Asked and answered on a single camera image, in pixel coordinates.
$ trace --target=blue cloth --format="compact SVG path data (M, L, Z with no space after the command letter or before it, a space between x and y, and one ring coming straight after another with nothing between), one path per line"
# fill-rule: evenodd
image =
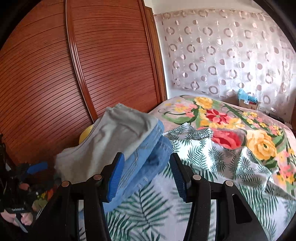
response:
M238 98L239 100L248 100L254 103L258 103L258 99L256 97L253 97L251 95L248 95L243 89L239 89L238 91Z
M152 132L126 160L116 196L110 203L103 203L105 213L115 209L165 168L173 147L168 138L162 136L163 130L163 123L159 120Z

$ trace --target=wooden wardrobe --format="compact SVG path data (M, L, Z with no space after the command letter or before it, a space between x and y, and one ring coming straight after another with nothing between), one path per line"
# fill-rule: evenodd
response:
M0 50L0 133L15 164L53 163L108 106L165 100L153 21L142 0L42 0L21 20Z

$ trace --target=bed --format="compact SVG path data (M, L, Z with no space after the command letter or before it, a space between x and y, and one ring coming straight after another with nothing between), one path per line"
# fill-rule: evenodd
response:
M231 179L257 215L268 240L280 237L296 211L296 139L288 127L258 111L194 96L169 99L150 114L163 122L173 151L183 161L187 157L186 164L195 173L219 183ZM196 159L192 143L175 141L176 135L188 133L192 127L213 131L210 159L223 160L222 170L208 168L205 156ZM245 158L241 166L234 164L232 156L223 157L234 149ZM184 203L178 195L168 164L152 182L107 213L106 219L112 240L182 240L190 209L191 203ZM212 201L208 240L215 240L215 215ZM80 213L81 239L85 238L83 224Z

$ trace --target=gray cloth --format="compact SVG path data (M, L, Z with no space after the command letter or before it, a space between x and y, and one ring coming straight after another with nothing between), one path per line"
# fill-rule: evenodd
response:
M56 157L55 169L62 180L84 182L105 165L112 163L117 152L125 160L145 140L158 119L122 104L106 108L88 137L77 147L63 150Z

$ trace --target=polka dot curtain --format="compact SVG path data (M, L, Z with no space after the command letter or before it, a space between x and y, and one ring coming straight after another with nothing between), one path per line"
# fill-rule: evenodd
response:
M191 9L156 15L173 88L226 100L239 88L283 112L292 91L294 50L266 13Z

